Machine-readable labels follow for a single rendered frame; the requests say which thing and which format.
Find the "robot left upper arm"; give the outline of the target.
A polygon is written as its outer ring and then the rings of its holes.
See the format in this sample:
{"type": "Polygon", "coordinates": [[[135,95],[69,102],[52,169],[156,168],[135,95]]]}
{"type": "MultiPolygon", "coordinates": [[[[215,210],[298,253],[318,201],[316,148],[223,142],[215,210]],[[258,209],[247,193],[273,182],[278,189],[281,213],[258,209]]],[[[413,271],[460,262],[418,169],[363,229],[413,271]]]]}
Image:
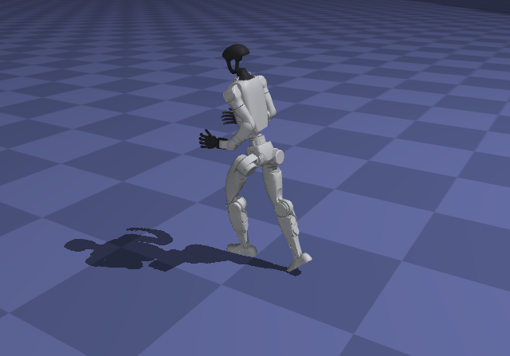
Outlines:
{"type": "Polygon", "coordinates": [[[241,91],[237,84],[225,90],[223,92],[223,97],[225,102],[234,110],[235,114],[243,120],[242,123],[249,123],[252,126],[253,131],[255,128],[255,122],[241,99],[241,91]]]}

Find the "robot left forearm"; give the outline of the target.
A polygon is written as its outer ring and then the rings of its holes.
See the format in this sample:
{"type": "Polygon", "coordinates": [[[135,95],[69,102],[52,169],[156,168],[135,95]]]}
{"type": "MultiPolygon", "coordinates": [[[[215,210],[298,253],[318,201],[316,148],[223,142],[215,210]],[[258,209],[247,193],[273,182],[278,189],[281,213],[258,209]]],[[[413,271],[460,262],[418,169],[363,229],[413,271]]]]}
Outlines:
{"type": "Polygon", "coordinates": [[[252,126],[249,123],[243,123],[230,140],[219,140],[219,147],[230,151],[235,150],[242,142],[247,140],[251,131],[252,126]]]}

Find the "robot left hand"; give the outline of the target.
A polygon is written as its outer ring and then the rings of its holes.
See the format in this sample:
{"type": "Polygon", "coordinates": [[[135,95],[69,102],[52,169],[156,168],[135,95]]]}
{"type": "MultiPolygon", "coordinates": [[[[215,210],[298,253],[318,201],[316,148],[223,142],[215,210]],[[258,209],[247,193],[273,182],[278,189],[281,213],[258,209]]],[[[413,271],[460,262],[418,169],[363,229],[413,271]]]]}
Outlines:
{"type": "Polygon", "coordinates": [[[228,139],[225,139],[225,138],[216,138],[215,136],[212,136],[211,133],[209,133],[206,129],[205,129],[205,132],[208,134],[208,136],[203,135],[202,133],[200,133],[201,137],[199,137],[199,140],[201,140],[201,141],[199,143],[205,145],[205,146],[201,145],[200,146],[201,148],[212,149],[212,148],[216,147],[218,149],[221,149],[219,147],[219,140],[225,140],[225,141],[228,140],[228,139]],[[204,139],[202,139],[202,137],[204,139]],[[205,141],[205,142],[202,142],[202,141],[205,141]]]}

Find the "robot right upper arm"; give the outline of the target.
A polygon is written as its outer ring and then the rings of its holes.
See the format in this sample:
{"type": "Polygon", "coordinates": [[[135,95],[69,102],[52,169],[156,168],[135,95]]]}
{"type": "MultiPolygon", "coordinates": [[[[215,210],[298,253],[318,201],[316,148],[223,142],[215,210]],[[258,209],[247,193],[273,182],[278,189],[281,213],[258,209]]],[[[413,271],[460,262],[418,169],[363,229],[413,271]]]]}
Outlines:
{"type": "Polygon", "coordinates": [[[267,105],[267,110],[268,110],[268,120],[273,118],[274,116],[276,116],[277,114],[277,111],[273,105],[273,100],[272,100],[272,97],[270,96],[270,93],[269,93],[269,90],[267,88],[267,82],[266,82],[266,79],[263,77],[263,76],[258,76],[260,79],[261,79],[261,83],[263,85],[263,89],[264,89],[264,94],[265,94],[265,101],[266,101],[266,105],[267,105]]]}

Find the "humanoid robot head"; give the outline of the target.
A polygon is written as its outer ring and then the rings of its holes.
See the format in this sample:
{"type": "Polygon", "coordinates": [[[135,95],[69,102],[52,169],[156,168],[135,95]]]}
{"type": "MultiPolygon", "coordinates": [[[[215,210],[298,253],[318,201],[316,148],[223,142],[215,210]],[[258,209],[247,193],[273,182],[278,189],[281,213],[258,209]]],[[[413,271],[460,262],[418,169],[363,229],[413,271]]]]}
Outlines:
{"type": "Polygon", "coordinates": [[[249,50],[246,46],[241,44],[235,44],[228,47],[222,54],[223,58],[226,60],[229,71],[232,74],[237,74],[239,76],[239,80],[251,80],[255,76],[250,75],[246,68],[239,67],[239,61],[242,60],[242,56],[249,54],[249,50]],[[231,60],[235,60],[235,69],[233,70],[231,67],[231,60]]]}

